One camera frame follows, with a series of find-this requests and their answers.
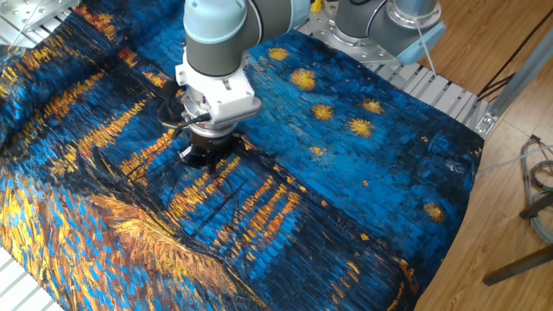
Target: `black end effector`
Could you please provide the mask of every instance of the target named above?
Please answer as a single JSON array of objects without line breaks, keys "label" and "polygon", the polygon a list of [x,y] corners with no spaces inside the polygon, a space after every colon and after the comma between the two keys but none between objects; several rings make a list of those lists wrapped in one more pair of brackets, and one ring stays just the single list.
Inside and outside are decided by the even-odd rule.
[{"label": "black end effector", "polygon": [[190,131],[190,146],[181,152],[180,158],[189,167],[207,167],[209,174],[213,174],[217,164],[231,155],[239,140],[235,134],[212,139]]}]

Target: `blue fabric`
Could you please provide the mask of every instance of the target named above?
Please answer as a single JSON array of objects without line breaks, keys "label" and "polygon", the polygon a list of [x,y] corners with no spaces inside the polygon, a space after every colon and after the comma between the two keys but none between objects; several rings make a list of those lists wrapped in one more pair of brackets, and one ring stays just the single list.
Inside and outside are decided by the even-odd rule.
[{"label": "blue fabric", "polygon": [[0,79],[0,237],[64,308],[415,307],[479,136],[291,32],[251,50],[263,109],[209,176],[156,119],[181,3],[77,11],[33,51],[6,49]]}]

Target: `white slatted surface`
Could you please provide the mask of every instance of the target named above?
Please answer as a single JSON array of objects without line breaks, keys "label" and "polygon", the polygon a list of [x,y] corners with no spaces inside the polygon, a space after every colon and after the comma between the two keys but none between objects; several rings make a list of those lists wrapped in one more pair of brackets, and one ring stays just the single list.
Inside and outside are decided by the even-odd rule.
[{"label": "white slatted surface", "polygon": [[471,92],[434,74],[418,64],[403,66],[372,66],[370,70],[398,89],[447,113],[450,117],[474,130],[489,104],[477,101]]},{"label": "white slatted surface", "polygon": [[17,38],[15,45],[25,48],[33,48],[43,39],[46,39],[58,26],[60,26],[61,22],[63,22],[71,14],[73,9],[74,6],[69,8],[69,10],[64,10],[58,16],[45,22],[39,28],[33,31],[21,33],[18,38],[17,36],[20,29],[0,16],[0,44],[10,45],[13,40]]},{"label": "white slatted surface", "polygon": [[3,248],[0,248],[0,310],[62,310]]}]

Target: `white robotic arm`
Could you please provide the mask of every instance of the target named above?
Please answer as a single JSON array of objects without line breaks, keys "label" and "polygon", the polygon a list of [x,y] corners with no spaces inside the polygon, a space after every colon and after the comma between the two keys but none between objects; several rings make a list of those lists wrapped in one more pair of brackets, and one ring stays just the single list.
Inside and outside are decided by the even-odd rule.
[{"label": "white robotic arm", "polygon": [[[310,4],[310,0],[186,1],[187,46],[183,63],[176,67],[178,85],[187,88],[184,119],[192,143],[181,153],[184,162],[214,168],[225,156],[221,150],[229,148],[236,124],[255,117],[261,108],[244,73],[247,50],[302,26]],[[442,37],[440,12],[437,0],[340,0],[332,27],[336,30],[330,35],[345,45],[370,38],[411,63],[424,56],[420,35],[430,47]]]}]

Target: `wooden floor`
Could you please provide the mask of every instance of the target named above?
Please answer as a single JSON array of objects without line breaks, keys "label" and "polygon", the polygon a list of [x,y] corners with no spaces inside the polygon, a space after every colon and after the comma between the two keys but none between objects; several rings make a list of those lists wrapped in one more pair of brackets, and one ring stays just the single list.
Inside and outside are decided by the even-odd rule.
[{"label": "wooden floor", "polygon": [[[456,8],[445,14],[446,22],[451,18],[454,23],[448,25],[446,40],[455,47],[442,45],[433,52],[437,72],[472,92],[484,86],[524,39],[525,32],[553,7],[553,1],[549,0],[441,0],[441,3],[446,12],[448,8]],[[481,12],[479,7],[489,11]],[[521,66],[553,27],[552,20],[509,66],[509,71]],[[468,27],[461,29],[459,23]],[[550,61],[486,141],[482,168],[517,157],[532,134],[553,144],[552,85],[553,61]],[[529,164],[543,159],[541,153],[533,155]],[[481,282],[487,272],[546,245],[531,229],[530,222],[518,216],[526,204],[522,176],[520,163],[477,176],[461,230],[416,310],[553,310],[553,262],[492,287]],[[553,228],[553,209],[540,215]]]}]

